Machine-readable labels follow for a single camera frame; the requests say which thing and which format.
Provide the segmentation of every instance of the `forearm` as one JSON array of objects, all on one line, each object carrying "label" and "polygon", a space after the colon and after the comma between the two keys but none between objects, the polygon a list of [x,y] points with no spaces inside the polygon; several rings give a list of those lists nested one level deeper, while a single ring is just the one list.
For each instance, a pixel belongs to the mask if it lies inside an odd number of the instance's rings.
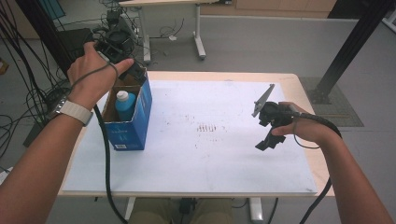
[{"label": "forearm", "polygon": [[45,223],[81,128],[60,115],[43,129],[0,188],[0,223]]},{"label": "forearm", "polygon": [[343,223],[393,223],[375,190],[335,133],[318,143],[325,156]]}]

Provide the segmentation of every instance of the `white table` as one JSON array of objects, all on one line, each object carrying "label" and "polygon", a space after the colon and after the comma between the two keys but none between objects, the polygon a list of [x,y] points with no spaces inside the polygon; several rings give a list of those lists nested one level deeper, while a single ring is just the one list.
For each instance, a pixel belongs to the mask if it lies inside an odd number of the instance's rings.
[{"label": "white table", "polygon": [[[292,101],[313,113],[297,76],[199,72],[148,72],[148,76],[153,106],[146,149],[111,150],[114,196],[313,196],[325,185],[328,173],[319,150],[304,151],[291,136],[276,149],[261,152],[254,147],[269,127],[251,117],[253,102],[269,83],[276,84],[270,101]],[[106,195],[105,152],[94,119],[75,148],[60,195]]]},{"label": "white table", "polygon": [[177,14],[180,11],[179,6],[187,7],[187,10],[191,11],[190,16],[192,15],[193,17],[195,17],[195,31],[193,32],[193,37],[196,47],[198,49],[198,55],[203,60],[206,57],[206,53],[204,45],[202,44],[200,34],[200,4],[214,3],[217,1],[219,0],[134,0],[120,2],[120,6],[135,7],[137,9],[140,20],[141,34],[143,38],[143,60],[146,64],[149,64],[151,62],[151,55],[149,46],[149,35],[146,31],[147,18],[158,17],[159,15],[163,17],[173,17],[175,13]]}]

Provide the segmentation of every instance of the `bottle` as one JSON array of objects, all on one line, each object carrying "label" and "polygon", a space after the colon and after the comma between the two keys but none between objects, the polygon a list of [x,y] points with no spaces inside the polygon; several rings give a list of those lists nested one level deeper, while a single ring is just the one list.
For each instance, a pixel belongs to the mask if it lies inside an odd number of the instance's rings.
[{"label": "bottle", "polygon": [[127,91],[117,92],[116,110],[121,121],[130,121],[134,115],[134,101],[136,97]]}]

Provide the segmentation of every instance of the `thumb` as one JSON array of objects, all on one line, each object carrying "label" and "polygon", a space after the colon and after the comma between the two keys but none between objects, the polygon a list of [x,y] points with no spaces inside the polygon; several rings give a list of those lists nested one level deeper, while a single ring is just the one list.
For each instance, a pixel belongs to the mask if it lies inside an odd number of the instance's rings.
[{"label": "thumb", "polygon": [[290,125],[277,127],[271,131],[271,134],[275,136],[286,135],[290,133],[292,133],[292,127]]},{"label": "thumb", "polygon": [[116,66],[119,75],[121,75],[126,70],[128,70],[132,66],[132,64],[134,64],[134,60],[131,58],[127,58],[125,60],[120,61],[117,64],[114,64],[114,66]]}]

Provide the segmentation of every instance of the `white watch strap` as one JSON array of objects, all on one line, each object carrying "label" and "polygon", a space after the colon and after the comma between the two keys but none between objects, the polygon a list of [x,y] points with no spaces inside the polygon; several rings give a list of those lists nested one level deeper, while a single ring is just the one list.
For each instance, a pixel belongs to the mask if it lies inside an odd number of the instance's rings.
[{"label": "white watch strap", "polygon": [[64,106],[62,106],[60,112],[80,120],[84,124],[84,126],[87,126],[92,117],[92,112],[89,111],[87,108],[70,101],[66,101],[64,103]]}]

